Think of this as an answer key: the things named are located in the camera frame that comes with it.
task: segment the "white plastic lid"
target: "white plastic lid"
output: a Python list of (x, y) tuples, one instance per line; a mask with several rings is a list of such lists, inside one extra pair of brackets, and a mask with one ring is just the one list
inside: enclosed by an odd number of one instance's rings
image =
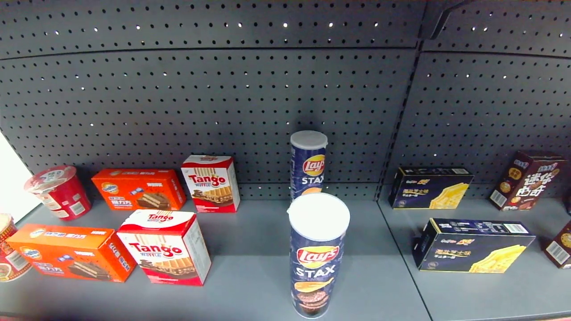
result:
[(313, 130), (302, 130), (291, 135), (289, 141), (299, 149), (316, 150), (327, 146), (327, 136)]
[(345, 203), (326, 193), (302, 195), (293, 200), (287, 212), (297, 233), (321, 242), (343, 235), (351, 218)]

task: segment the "orange snack box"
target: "orange snack box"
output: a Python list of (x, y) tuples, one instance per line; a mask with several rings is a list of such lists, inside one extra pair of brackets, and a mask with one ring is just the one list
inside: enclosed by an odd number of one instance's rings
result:
[(125, 282), (136, 266), (111, 228), (26, 224), (7, 243), (45, 275)]
[(178, 211), (186, 202), (174, 170), (107, 168), (91, 180), (112, 210)]

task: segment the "red and white box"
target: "red and white box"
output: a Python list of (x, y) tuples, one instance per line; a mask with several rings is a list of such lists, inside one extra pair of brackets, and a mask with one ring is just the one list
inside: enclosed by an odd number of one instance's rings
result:
[(198, 212), (236, 213), (240, 191), (232, 157), (190, 155), (182, 174)]
[(211, 261), (195, 213), (136, 210), (117, 235), (151, 283), (204, 285)]

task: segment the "red cup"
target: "red cup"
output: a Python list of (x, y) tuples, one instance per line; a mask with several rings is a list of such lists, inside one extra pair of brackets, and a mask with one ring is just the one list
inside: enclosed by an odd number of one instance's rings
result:
[(0, 213), (0, 282), (16, 280), (30, 269), (28, 261), (6, 243), (16, 231), (12, 216)]
[(34, 194), (59, 219), (73, 220), (91, 210), (73, 166), (61, 165), (32, 176), (24, 190)]

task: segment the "snack box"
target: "snack box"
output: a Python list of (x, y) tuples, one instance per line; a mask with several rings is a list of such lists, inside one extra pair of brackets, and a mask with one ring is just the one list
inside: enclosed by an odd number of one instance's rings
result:
[(530, 210), (567, 160), (550, 151), (518, 151), (490, 200), (502, 211)]
[(117, 234), (151, 283), (204, 285), (211, 262), (193, 212), (136, 210)]
[(236, 213), (240, 191), (232, 157), (191, 155), (182, 174), (198, 212)]
[(186, 202), (174, 170), (107, 168), (91, 180), (112, 210), (180, 210)]
[(393, 208), (456, 208), (473, 178), (463, 167), (399, 167), (389, 203)]
[(533, 240), (521, 222), (430, 218), (412, 255), (421, 271), (504, 273)]
[(136, 266), (110, 228), (26, 224), (7, 242), (45, 275), (125, 282)]
[(571, 268), (571, 222), (555, 236), (544, 252), (558, 268)]

